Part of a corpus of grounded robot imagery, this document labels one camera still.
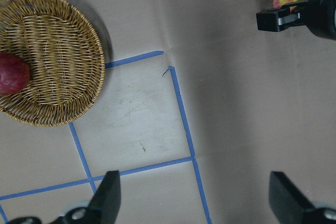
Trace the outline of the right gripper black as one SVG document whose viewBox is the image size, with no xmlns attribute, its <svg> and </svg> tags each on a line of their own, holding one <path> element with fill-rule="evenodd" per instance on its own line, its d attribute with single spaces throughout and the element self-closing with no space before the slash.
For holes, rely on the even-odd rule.
<svg viewBox="0 0 336 224">
<path fill-rule="evenodd" d="M 261 31 L 281 32 L 306 26 L 320 38 L 335 40 L 335 0 L 301 0 L 265 9 L 256 14 Z"/>
</svg>

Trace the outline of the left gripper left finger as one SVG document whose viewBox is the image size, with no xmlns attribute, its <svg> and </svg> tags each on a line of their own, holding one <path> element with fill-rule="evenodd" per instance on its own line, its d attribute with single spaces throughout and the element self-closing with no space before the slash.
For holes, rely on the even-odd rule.
<svg viewBox="0 0 336 224">
<path fill-rule="evenodd" d="M 72 208 L 52 224 L 113 224 L 121 206 L 119 171 L 108 171 L 87 206 Z"/>
</svg>

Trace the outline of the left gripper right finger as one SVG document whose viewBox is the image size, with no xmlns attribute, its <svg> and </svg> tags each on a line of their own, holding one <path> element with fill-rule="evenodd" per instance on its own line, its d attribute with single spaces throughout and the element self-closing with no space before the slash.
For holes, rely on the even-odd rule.
<svg viewBox="0 0 336 224">
<path fill-rule="evenodd" d="M 335 208 L 313 204 L 284 172 L 270 173 L 268 202 L 279 223 L 335 223 Z"/>
</svg>

